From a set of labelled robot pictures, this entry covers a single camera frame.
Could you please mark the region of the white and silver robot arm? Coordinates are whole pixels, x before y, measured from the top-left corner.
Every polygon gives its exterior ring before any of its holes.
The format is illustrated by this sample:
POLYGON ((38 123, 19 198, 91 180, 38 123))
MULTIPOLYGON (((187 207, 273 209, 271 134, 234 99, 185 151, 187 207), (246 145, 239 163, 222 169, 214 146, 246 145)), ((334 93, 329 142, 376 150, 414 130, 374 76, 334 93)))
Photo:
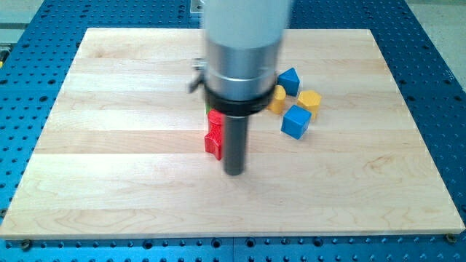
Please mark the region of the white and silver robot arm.
POLYGON ((202 5, 205 56, 189 85, 205 89, 205 101, 228 116, 245 117, 272 99, 275 69, 291 0, 208 0, 202 5))

